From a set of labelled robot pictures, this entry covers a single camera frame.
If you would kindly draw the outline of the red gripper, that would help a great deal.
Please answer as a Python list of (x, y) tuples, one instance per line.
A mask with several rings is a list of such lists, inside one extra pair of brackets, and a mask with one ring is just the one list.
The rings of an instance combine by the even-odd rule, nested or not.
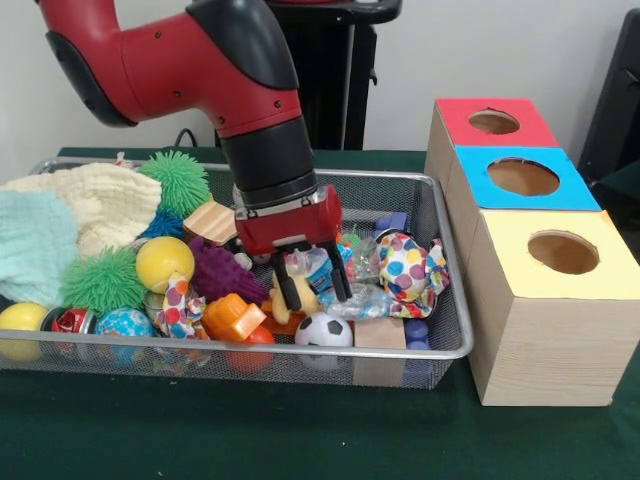
[(234, 188), (235, 226), (244, 249), (250, 255), (272, 255), (271, 264), (286, 307), (299, 310), (301, 301), (294, 279), (286, 270), (284, 254), (293, 245), (327, 244), (332, 265), (331, 278), (337, 299), (346, 302), (352, 297), (350, 284), (340, 250), (335, 242), (342, 223), (339, 195), (331, 184), (280, 205), (249, 208)]

